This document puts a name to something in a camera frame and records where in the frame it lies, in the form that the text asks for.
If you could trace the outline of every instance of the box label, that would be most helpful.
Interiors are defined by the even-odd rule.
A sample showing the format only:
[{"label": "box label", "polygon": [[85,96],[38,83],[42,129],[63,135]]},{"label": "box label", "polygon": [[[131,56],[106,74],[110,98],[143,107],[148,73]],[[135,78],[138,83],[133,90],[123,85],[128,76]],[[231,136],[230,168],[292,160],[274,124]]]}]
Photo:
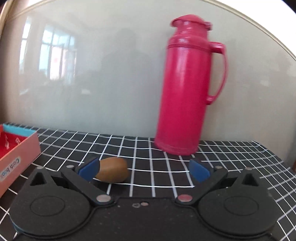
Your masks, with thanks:
[{"label": "box label", "polygon": [[0,172],[0,182],[4,181],[5,178],[14,170],[14,168],[19,165],[21,158],[17,157],[14,159],[4,170]]}]

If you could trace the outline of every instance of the thermos neck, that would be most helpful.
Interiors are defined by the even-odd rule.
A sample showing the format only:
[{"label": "thermos neck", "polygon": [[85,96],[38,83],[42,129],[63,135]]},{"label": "thermos neck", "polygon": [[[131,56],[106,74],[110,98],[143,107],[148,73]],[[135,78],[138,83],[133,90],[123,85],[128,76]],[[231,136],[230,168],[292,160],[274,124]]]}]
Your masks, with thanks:
[{"label": "thermos neck", "polygon": [[177,20],[175,26],[176,34],[192,34],[207,39],[208,29],[203,24]]}]

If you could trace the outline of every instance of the brown egg-shaped object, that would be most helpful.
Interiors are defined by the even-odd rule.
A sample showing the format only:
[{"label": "brown egg-shaped object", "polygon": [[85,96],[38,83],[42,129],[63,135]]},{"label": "brown egg-shaped object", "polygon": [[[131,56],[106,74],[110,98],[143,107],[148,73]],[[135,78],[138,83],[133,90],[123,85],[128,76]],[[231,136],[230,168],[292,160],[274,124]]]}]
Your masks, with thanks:
[{"label": "brown egg-shaped object", "polygon": [[96,178],[105,183],[120,183],[130,175],[125,159],[109,157],[100,161],[100,171]]}]

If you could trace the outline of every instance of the black and white checkered cloth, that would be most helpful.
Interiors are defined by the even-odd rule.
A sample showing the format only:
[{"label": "black and white checkered cloth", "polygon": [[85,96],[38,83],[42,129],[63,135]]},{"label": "black and white checkered cloth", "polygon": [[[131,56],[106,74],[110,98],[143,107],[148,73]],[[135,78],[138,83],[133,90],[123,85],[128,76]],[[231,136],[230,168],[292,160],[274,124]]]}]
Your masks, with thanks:
[{"label": "black and white checkered cloth", "polygon": [[23,183],[37,166],[59,171],[66,165],[80,165],[90,156],[100,159],[123,157],[131,170],[124,183],[108,184],[94,179],[94,185],[110,195],[140,197],[177,197],[196,183],[188,164],[194,157],[211,166],[222,165],[229,172],[241,172],[245,167],[257,169],[266,179],[269,190],[282,210],[276,225],[280,241],[296,240],[296,174],[283,161],[261,144],[251,142],[201,141],[199,150],[191,156],[175,156],[154,146],[153,138],[91,134],[35,126],[41,155],[16,179],[0,199],[0,240],[12,240],[15,230],[9,218],[9,207]]}]

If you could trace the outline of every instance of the pink box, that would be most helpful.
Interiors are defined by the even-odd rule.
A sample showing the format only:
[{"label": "pink box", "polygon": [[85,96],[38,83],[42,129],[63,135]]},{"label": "pink box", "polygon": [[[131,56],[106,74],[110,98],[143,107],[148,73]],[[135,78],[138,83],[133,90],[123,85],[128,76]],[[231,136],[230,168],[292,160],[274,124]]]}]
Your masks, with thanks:
[{"label": "pink box", "polygon": [[36,131],[5,124],[0,125],[0,148],[1,197],[41,150]]}]

